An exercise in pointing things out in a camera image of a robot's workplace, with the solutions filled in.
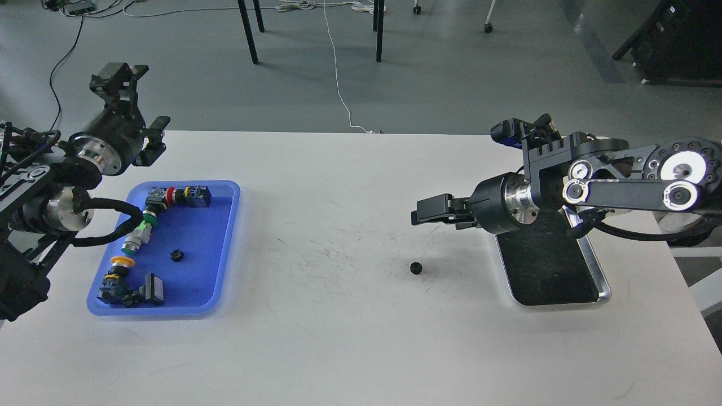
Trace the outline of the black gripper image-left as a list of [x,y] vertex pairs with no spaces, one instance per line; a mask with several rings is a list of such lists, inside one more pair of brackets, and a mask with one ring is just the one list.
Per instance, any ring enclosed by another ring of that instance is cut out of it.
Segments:
[[[104,101],[105,109],[72,134],[69,143],[77,155],[95,160],[103,175],[121,175],[132,162],[149,167],[166,150],[162,139],[171,118],[158,116],[145,128],[138,108],[137,82],[148,71],[147,65],[108,63],[90,80],[90,90]],[[144,139],[148,142],[143,147]]]

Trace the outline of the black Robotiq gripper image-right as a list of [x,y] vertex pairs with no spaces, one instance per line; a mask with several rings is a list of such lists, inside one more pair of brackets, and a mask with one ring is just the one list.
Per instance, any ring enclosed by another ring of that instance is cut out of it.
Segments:
[[[495,235],[519,231],[534,223],[530,193],[530,184],[523,175],[503,173],[480,182],[467,198],[443,193],[418,201],[417,210],[411,213],[411,224],[453,224],[456,230],[482,228]],[[420,214],[454,215],[422,219]]]

